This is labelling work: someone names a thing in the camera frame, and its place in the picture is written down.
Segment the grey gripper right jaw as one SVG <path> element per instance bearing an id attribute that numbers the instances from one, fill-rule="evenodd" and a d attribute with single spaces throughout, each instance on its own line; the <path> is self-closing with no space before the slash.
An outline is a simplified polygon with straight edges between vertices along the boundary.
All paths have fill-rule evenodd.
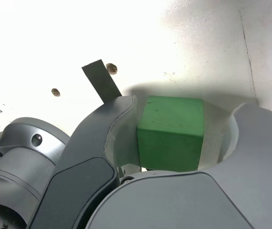
<path id="1" fill-rule="evenodd" d="M 138 175 L 112 191 L 88 229 L 272 229 L 272 111 L 241 104 L 218 163 Z"/>

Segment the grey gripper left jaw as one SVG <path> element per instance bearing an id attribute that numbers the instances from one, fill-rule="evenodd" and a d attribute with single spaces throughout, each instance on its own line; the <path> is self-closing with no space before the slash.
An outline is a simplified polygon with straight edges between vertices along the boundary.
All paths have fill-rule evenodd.
<path id="1" fill-rule="evenodd" d="M 29 224 L 31 229 L 83 229 L 120 179 L 141 171 L 137 97 L 97 108 L 75 129 Z"/>

